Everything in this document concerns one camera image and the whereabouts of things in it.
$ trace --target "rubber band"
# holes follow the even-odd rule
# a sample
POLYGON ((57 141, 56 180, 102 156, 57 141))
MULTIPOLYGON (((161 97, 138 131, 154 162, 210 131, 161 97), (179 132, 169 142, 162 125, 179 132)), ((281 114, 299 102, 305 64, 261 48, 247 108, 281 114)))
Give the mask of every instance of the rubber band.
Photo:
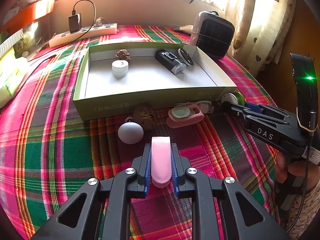
POLYGON ((318 125, 316 125, 316 128, 314 128, 313 130, 308 129, 307 127, 304 127, 301 125, 299 117, 298 117, 298 108, 297 108, 297 119, 298 119, 298 124, 301 128, 303 128, 304 130, 307 130, 308 132, 315 132, 317 130, 318 125))

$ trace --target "white jar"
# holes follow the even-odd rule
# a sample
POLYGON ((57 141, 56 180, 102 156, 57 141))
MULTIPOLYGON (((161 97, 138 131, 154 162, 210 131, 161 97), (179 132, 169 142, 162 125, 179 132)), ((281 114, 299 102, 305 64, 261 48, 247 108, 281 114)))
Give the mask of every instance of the white jar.
POLYGON ((116 60, 112 63, 112 73, 116 78, 122 78, 128 73, 129 63, 126 60, 116 60))

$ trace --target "power strip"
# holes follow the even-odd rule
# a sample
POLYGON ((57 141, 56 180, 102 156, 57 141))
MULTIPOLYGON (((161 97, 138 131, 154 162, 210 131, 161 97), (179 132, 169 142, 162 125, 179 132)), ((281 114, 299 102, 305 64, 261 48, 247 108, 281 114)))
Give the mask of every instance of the power strip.
MULTIPOLYGON (((50 41, 49 46, 50 48, 55 47, 57 45, 67 43, 70 41, 73 41, 80 37, 84 32, 86 32, 90 27, 84 27, 78 32, 70 33, 65 32, 58 35, 55 35, 50 41)), ((82 36, 82 39, 95 37, 95 36, 102 36, 102 35, 112 35, 117 33, 117 24, 104 24, 98 27, 92 27, 90 31, 88 31, 84 36, 82 36)))

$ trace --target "green round object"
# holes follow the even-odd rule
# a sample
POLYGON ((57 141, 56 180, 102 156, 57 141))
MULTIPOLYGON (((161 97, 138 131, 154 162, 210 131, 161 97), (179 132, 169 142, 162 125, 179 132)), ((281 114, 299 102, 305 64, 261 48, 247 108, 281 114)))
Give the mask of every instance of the green round object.
POLYGON ((238 99, 238 104, 241 105, 241 106, 244 106, 244 103, 245 103, 244 96, 240 92, 233 92, 233 94, 238 99))

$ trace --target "white egg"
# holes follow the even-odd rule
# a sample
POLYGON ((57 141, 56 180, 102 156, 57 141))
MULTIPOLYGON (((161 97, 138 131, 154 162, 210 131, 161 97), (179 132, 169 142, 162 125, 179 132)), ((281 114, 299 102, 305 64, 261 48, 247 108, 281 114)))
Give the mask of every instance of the white egg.
POLYGON ((143 138, 143 128, 135 122, 126 122, 120 126, 118 136, 126 144, 135 144, 143 138))

